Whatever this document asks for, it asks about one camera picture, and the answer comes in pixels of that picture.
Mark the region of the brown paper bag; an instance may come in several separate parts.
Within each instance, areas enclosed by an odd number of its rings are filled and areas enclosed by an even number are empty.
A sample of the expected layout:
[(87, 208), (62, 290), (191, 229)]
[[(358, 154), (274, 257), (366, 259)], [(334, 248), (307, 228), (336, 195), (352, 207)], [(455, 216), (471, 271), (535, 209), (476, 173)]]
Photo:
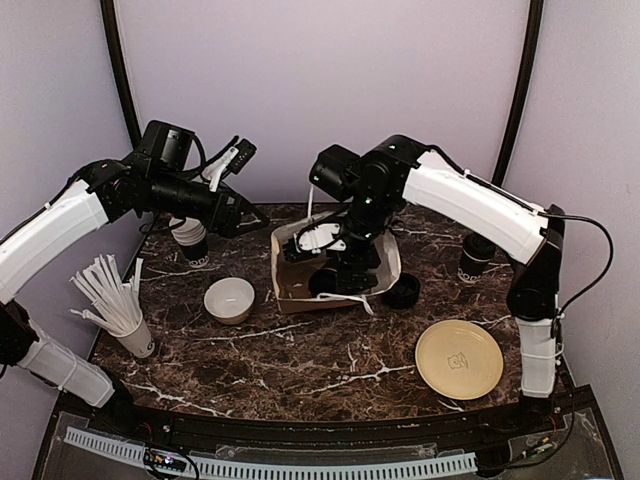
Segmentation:
[(378, 284), (364, 293), (341, 295), (337, 293), (320, 292), (314, 295), (309, 291), (308, 282), (311, 276), (320, 270), (327, 257), (321, 254), (311, 260), (300, 263), (290, 263), (285, 260), (284, 246), (288, 240), (302, 227), (315, 220), (325, 219), (329, 212), (313, 214), (314, 187), (309, 190), (306, 214), (293, 223), (277, 227), (271, 233), (271, 277), (276, 301), (281, 313), (293, 314), (317, 310), (335, 309), (360, 303), (370, 315), (375, 313), (370, 305), (374, 298), (380, 298), (388, 292), (399, 280), (401, 274), (401, 257), (395, 237), (391, 233), (384, 233), (378, 237), (373, 245), (377, 248), (381, 258), (381, 265), (373, 273)]

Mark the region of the stack of paper cups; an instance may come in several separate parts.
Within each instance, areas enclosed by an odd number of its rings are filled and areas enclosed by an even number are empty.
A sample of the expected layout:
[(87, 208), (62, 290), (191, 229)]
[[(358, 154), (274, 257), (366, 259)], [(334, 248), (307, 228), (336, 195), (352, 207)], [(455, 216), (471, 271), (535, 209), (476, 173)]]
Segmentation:
[(190, 267), (202, 268), (209, 263), (207, 231), (199, 220), (172, 217), (169, 229)]

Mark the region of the stack of black lids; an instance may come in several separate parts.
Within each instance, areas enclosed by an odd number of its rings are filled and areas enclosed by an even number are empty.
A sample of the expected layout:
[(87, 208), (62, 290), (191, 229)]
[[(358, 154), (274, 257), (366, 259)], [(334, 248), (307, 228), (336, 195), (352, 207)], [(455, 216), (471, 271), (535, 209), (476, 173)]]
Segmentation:
[(393, 286), (382, 294), (382, 301), (391, 309), (406, 310), (418, 301), (421, 283), (417, 277), (401, 273)]

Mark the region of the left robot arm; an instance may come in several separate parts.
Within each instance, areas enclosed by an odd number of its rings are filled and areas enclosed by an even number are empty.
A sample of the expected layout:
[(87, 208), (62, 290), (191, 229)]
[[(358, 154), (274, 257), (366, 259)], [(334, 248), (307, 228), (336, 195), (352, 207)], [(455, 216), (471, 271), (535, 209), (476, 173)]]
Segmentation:
[(53, 201), (1, 241), (1, 364), (37, 378), (102, 409), (101, 417), (120, 436), (141, 427), (130, 394), (112, 375), (64, 347), (16, 301), (41, 269), (85, 236), (129, 212), (168, 213), (192, 218), (222, 238), (235, 238), (268, 225), (269, 219), (226, 185), (256, 153), (246, 139), (233, 138), (197, 167), (185, 166), (201, 142), (190, 130), (153, 120), (140, 143), (122, 160), (91, 162), (71, 175)]

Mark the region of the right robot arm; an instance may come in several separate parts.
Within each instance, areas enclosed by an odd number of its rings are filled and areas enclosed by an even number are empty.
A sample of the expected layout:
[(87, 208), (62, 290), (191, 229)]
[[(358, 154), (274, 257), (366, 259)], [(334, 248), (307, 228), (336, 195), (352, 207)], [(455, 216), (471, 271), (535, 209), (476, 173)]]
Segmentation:
[(506, 304), (521, 344), (521, 392), (527, 397), (510, 413), (521, 434), (549, 416), (544, 398), (555, 384), (556, 345), (565, 306), (559, 302), (565, 224), (556, 205), (543, 208), (457, 165), (440, 147), (393, 135), (359, 156), (340, 145), (323, 150), (309, 180), (347, 207), (296, 234), (298, 252), (331, 251), (337, 286), (356, 293), (373, 286), (372, 243), (406, 204), (435, 211), (500, 248), (514, 278)]

